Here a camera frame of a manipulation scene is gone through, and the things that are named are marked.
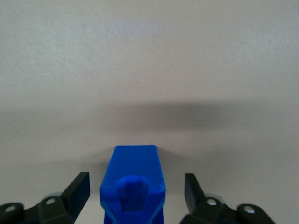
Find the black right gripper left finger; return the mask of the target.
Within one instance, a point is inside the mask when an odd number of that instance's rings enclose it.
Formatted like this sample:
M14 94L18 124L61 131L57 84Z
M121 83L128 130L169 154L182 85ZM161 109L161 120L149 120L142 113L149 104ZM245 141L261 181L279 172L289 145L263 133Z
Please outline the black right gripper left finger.
M81 172L58 196L48 196L25 209L19 202L0 206L2 224L73 224L90 196L89 172Z

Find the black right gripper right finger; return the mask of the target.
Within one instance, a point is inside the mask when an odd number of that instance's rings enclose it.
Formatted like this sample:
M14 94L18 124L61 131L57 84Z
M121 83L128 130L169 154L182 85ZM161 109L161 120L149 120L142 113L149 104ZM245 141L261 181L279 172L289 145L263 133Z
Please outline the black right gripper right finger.
M195 174L185 174L185 201L189 213L183 224L273 224L274 221L254 204L240 204L234 210L214 196L207 196Z

